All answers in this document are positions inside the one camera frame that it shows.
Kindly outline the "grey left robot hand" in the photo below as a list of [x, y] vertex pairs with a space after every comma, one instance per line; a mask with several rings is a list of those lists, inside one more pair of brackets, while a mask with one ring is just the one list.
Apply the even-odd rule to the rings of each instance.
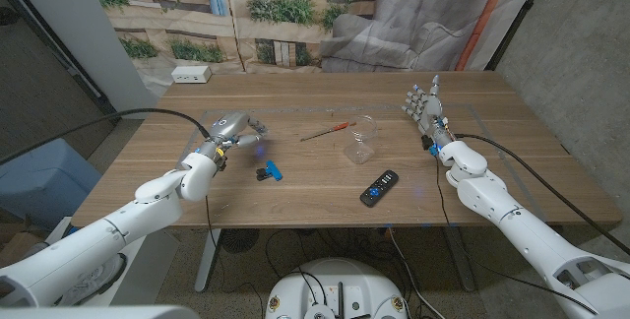
[[197, 153], [210, 158], [217, 166], [217, 170], [223, 171], [227, 160], [225, 152], [228, 149], [252, 147], [268, 132], [268, 128], [262, 122], [247, 113], [231, 112], [212, 125], [209, 136], [205, 138]]

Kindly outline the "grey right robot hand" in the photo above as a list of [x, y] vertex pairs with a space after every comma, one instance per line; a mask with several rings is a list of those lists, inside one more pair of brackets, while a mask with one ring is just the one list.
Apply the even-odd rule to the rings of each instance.
[[435, 153], [455, 140], [455, 137], [447, 130], [448, 120], [443, 113], [442, 103], [438, 96], [439, 87], [438, 75], [433, 77], [432, 86], [428, 92], [414, 85], [412, 90], [407, 92], [405, 104], [402, 106], [403, 112], [417, 124], [423, 148]]

